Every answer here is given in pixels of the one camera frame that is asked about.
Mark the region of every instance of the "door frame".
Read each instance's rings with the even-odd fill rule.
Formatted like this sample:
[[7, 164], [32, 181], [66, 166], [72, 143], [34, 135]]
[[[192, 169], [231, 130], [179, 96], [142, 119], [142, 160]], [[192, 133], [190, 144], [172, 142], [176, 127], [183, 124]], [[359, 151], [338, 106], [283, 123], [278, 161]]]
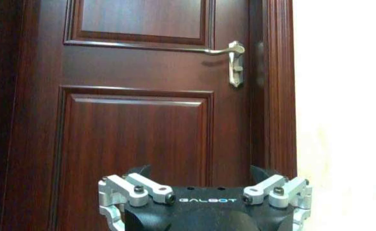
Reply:
[[[0, 0], [0, 208], [26, 0]], [[296, 176], [292, 0], [250, 0], [251, 163]], [[4, 61], [8, 70], [3, 70]]]

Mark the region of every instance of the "wooden door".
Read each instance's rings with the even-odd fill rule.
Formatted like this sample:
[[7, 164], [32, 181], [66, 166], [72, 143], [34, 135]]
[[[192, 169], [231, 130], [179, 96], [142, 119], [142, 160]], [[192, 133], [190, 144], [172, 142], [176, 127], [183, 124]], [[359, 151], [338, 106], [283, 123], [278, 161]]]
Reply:
[[98, 181], [250, 183], [248, 0], [26, 0], [4, 230], [106, 230]]

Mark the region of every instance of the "white wall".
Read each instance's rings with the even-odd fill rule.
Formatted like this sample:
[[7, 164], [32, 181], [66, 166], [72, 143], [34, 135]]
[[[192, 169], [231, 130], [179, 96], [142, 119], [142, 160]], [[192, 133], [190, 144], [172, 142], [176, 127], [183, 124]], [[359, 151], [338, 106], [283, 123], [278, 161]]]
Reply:
[[294, 0], [307, 231], [376, 230], [376, 0]]

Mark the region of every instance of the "silver door handle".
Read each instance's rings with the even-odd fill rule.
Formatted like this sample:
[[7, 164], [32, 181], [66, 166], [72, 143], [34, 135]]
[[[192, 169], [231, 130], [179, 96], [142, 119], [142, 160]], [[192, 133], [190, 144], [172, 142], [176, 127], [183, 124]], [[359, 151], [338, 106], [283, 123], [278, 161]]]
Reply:
[[230, 54], [230, 83], [238, 88], [244, 82], [243, 77], [243, 54], [246, 53], [246, 48], [240, 42], [234, 41], [230, 43], [228, 48], [224, 50], [204, 50], [208, 55]]

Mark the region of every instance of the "hex screw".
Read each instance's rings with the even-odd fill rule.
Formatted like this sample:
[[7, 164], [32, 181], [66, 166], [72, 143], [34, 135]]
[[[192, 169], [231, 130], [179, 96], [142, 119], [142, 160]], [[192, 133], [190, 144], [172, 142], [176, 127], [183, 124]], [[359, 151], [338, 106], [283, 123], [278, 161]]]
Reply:
[[142, 185], [135, 186], [135, 192], [142, 194], [144, 192], [144, 187]]
[[166, 196], [166, 203], [170, 204], [170, 205], [172, 205], [175, 203], [175, 195], [174, 194], [170, 193]]
[[284, 195], [284, 188], [283, 187], [275, 187], [274, 188], [274, 193], [276, 194], [276, 195], [280, 195], [280, 196], [283, 196]]
[[250, 205], [252, 203], [252, 197], [250, 195], [244, 195], [242, 200], [244, 201], [246, 205]]

